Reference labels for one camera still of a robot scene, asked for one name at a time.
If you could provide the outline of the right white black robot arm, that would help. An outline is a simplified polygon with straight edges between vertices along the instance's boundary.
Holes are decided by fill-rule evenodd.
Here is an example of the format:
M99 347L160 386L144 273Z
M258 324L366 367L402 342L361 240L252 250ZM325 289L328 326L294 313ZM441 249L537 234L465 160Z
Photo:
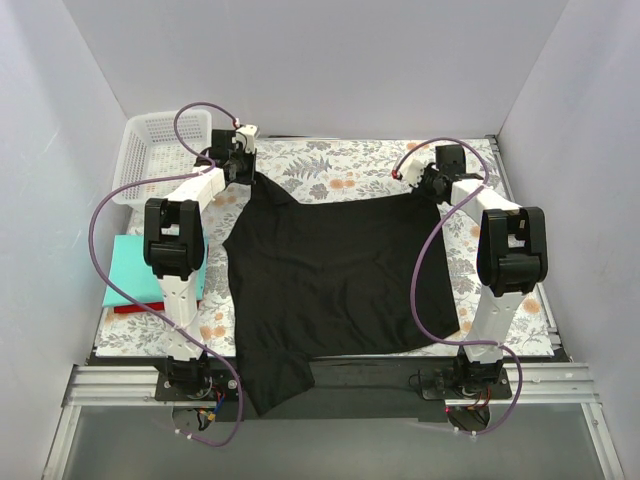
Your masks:
M538 207L522 207L489 188L487 173L470 173L469 144L433 140L435 160L425 163L407 153L395 166L396 179L437 204L447 203L480 228L476 270L482 284L471 330L451 365L417 376L427 398L480 397L507 387L505 341L525 297L548 272L545 216Z

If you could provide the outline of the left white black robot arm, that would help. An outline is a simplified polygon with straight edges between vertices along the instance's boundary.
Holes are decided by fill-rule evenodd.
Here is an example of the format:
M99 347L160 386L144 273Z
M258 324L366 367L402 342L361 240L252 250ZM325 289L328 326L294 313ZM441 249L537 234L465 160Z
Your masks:
M206 270L202 212L232 183L254 180L259 128L245 124L215 130L212 145L197 156L189 178L144 209L143 256L159 282L171 333L161 372L166 385L193 400L213 390L208 355L200 346L199 274Z

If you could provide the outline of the black t shirt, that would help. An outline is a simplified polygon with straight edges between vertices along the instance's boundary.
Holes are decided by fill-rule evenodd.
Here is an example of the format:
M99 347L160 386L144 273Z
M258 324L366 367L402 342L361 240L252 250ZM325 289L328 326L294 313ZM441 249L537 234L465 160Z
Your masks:
M437 206L405 193L303 204L257 174L225 240L238 371L265 413L316 357L401 353L459 328Z

